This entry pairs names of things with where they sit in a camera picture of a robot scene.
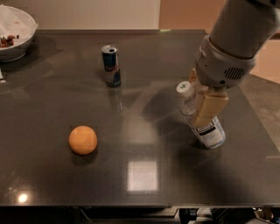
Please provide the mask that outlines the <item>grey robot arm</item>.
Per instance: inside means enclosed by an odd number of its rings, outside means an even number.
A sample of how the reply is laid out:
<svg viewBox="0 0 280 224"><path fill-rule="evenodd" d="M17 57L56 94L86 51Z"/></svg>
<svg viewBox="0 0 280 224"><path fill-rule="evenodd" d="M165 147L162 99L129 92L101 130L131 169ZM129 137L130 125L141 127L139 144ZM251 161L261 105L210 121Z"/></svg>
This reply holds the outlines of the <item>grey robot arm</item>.
<svg viewBox="0 0 280 224"><path fill-rule="evenodd" d="M239 85L256 55L280 28L280 0L227 0L196 52L198 89L192 125L211 122L228 103L227 90Z"/></svg>

